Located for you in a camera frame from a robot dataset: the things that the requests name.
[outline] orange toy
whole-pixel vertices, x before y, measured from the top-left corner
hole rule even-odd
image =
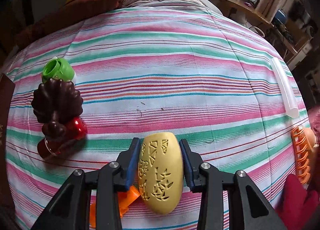
[[[296,175],[299,178],[301,184],[307,183],[310,178],[309,158],[313,156],[314,142],[313,138],[309,135],[308,129],[309,128],[300,129],[299,127],[295,127],[291,130],[291,139],[293,143],[296,165]]]
[[[118,192],[118,204],[120,217],[129,210],[129,205],[132,204],[140,196],[140,192],[131,186],[127,192]],[[96,203],[90,205],[89,223],[92,228],[96,228]]]

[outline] green plastic container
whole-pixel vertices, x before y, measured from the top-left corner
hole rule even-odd
[[[54,57],[43,68],[42,83],[50,78],[72,81],[75,84],[76,74],[67,60]]]

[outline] striped tablecloth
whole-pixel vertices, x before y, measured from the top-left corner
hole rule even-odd
[[[77,74],[88,138],[66,160],[43,161],[30,105],[41,71],[64,57]],[[115,10],[51,34],[21,51],[8,68],[16,88],[7,129],[7,170],[17,222],[29,229],[76,168],[99,169],[133,137],[171,131],[222,171],[244,169],[272,205],[295,171],[290,130],[309,126],[307,112],[283,63],[300,116],[285,115],[269,61],[280,58],[264,39],[192,3],[154,3]],[[225,226],[228,203],[224,196]],[[154,215],[141,200],[124,215],[124,229],[196,229],[200,194],[184,188],[177,208]]]

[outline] yellow soap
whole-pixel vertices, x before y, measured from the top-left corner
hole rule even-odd
[[[175,209],[183,188],[183,160],[173,133],[155,133],[144,138],[138,179],[141,197],[150,210],[165,215]]]

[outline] red bottle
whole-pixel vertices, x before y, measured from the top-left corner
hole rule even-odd
[[[48,141],[42,139],[37,146],[38,153],[43,159],[58,156],[63,150],[70,148],[76,143],[76,140],[83,139],[87,133],[87,127],[80,117],[75,117],[71,121],[64,124],[67,128],[66,135],[61,141]]]

